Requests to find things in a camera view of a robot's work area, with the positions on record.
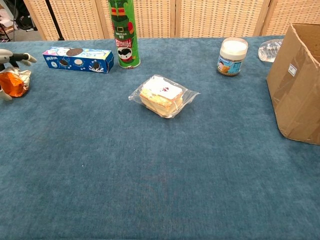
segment oreo box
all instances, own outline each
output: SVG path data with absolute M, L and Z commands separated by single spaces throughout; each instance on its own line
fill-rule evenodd
M 110 50 L 53 46 L 42 53 L 51 69 L 108 73 L 114 65 Z

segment woven panel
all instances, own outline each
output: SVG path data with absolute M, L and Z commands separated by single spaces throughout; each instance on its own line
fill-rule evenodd
M 24 0 L 25 5 L 43 40 L 59 38 L 45 0 Z
M 113 38 L 108 0 L 97 0 L 105 21 L 104 35 Z M 140 38 L 169 38 L 175 35 L 175 0 L 134 0 L 137 35 Z
M 179 0 L 177 37 L 253 36 L 264 0 Z
M 65 40 L 103 39 L 95 0 L 50 0 Z
M 290 23 L 320 24 L 320 0 L 277 0 L 264 35 L 284 35 Z

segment pringles logo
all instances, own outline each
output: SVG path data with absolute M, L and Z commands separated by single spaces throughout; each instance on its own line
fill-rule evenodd
M 127 40 L 118 40 L 116 39 L 115 40 L 115 44 L 116 46 L 119 48 L 119 47 L 126 47 L 126 48 L 132 48 L 132 40 L 131 38 L 127 39 Z

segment mustache mascot face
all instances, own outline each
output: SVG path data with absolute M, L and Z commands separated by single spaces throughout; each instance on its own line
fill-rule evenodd
M 118 55 L 122 60 L 128 60 L 131 55 L 132 55 L 132 51 L 130 48 L 122 48 L 122 49 L 118 49 Z

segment white can lid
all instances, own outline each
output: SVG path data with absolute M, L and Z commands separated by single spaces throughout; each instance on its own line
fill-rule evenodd
M 242 60 L 246 57 L 248 43 L 238 37 L 228 37 L 221 45 L 220 55 L 230 60 Z

